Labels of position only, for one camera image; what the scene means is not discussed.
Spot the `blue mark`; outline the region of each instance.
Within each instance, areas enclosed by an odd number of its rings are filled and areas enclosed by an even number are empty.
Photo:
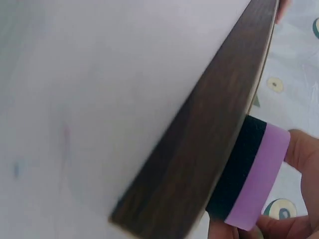
[[[290,218],[290,212],[287,208],[280,208],[279,210],[279,219],[287,219]]]
[[[23,168],[24,168],[23,161],[20,160],[13,163],[13,176],[16,180],[20,178]]]

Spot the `white surface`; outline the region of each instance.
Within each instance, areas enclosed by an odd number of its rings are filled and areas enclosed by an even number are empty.
[[[1,235],[125,238],[107,215],[248,2],[1,1]]]

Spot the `yellow circle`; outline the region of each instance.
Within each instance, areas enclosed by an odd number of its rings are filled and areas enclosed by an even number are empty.
[[[288,199],[278,199],[269,210],[269,217],[274,219],[294,218],[297,216],[296,206]]]
[[[267,81],[267,86],[271,90],[281,93],[284,90],[284,84],[279,78],[271,77]]]

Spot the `hand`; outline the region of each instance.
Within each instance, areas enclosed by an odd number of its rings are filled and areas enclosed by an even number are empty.
[[[291,130],[285,161],[302,174],[301,192],[308,216],[275,220],[261,216],[257,226],[265,239],[319,239],[319,140]],[[223,222],[212,221],[208,239],[258,239],[258,231],[244,232]]]
[[[276,16],[276,23],[278,24],[281,19],[283,18],[287,8],[290,6],[292,0],[280,0],[279,2],[279,8],[278,8],[278,13]]]

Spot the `circular pattern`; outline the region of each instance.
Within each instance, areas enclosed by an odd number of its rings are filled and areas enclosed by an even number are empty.
[[[264,215],[277,220],[294,218],[297,216],[297,208],[288,199],[277,199],[267,206]]]
[[[273,90],[277,93],[281,93],[284,90],[283,82],[279,78],[276,78],[276,77],[269,78],[267,81],[267,86],[268,86],[268,88],[270,88],[271,90]]]
[[[317,18],[317,19],[314,21],[313,30],[314,30],[315,36],[319,39],[319,18]]]

